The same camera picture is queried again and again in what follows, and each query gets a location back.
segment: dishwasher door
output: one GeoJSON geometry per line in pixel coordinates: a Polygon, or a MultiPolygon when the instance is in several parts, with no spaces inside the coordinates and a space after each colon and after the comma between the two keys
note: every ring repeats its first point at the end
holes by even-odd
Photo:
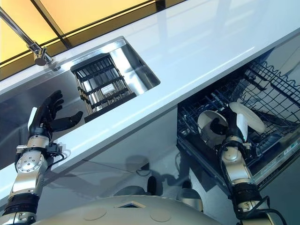
{"type": "Polygon", "coordinates": [[[225,116],[230,102],[245,105],[265,124],[263,133],[248,128],[254,153],[245,159],[262,189],[299,155],[300,85],[256,59],[178,105],[177,146],[195,158],[227,194],[217,158],[219,145],[207,144],[211,136],[205,136],[197,121],[206,110],[225,116]]]}

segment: sink basin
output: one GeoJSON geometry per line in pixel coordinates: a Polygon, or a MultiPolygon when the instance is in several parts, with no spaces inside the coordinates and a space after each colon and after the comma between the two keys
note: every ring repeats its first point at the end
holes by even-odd
{"type": "MultiPolygon", "coordinates": [[[[96,49],[61,62],[58,71],[45,72],[0,96],[0,169],[13,163],[16,146],[27,142],[27,122],[32,107],[41,105],[43,100],[55,90],[62,90],[65,101],[57,118],[71,116],[77,111],[83,111],[83,117],[90,115],[86,103],[80,99],[76,77],[70,69],[101,54],[109,54],[135,96],[143,94],[160,83],[124,37],[118,37],[96,49]]],[[[84,123],[82,119],[73,129],[84,123]]],[[[71,130],[54,133],[53,140],[71,130]]]]}

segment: robotic hand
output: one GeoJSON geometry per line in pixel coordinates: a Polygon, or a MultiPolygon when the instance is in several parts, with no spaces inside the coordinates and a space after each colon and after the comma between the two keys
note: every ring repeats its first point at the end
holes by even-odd
{"type": "Polygon", "coordinates": [[[261,197],[244,161],[244,157],[251,155],[251,143],[247,143],[248,126],[262,133],[265,130],[264,123],[242,104],[230,103],[229,108],[226,139],[218,154],[236,217],[242,225],[272,225],[269,213],[276,213],[286,225],[282,215],[277,210],[270,209],[269,197],[261,197]]]}
{"type": "Polygon", "coordinates": [[[55,120],[56,113],[62,109],[62,103],[60,90],[46,98],[36,110],[29,126],[27,145],[17,147],[15,168],[18,175],[8,197],[3,216],[0,218],[0,224],[27,225],[36,221],[44,173],[53,165],[49,165],[53,157],[60,155],[61,160],[64,159],[60,147],[50,143],[52,134],[75,126],[83,115],[79,111],[74,116],[55,120]]]}

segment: chrome faucet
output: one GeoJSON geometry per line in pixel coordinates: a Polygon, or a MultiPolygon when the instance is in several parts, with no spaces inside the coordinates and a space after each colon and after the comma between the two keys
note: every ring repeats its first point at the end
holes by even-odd
{"type": "Polygon", "coordinates": [[[0,17],[13,29],[13,31],[26,42],[27,47],[34,54],[34,62],[39,66],[44,66],[52,62],[52,58],[46,52],[46,47],[41,47],[37,42],[31,40],[30,37],[13,21],[12,18],[0,7],[0,17]]]}

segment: white countertop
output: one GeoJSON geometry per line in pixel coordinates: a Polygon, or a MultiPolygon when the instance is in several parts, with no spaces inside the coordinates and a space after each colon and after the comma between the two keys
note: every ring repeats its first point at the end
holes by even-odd
{"type": "MultiPolygon", "coordinates": [[[[70,58],[119,36],[147,63],[161,83],[57,140],[69,157],[61,172],[116,141],[241,65],[300,32],[300,1],[188,0],[63,52],[70,58]]],[[[0,82],[0,94],[41,75],[32,66],[0,82]]],[[[0,171],[0,199],[15,180],[0,171]]]]}

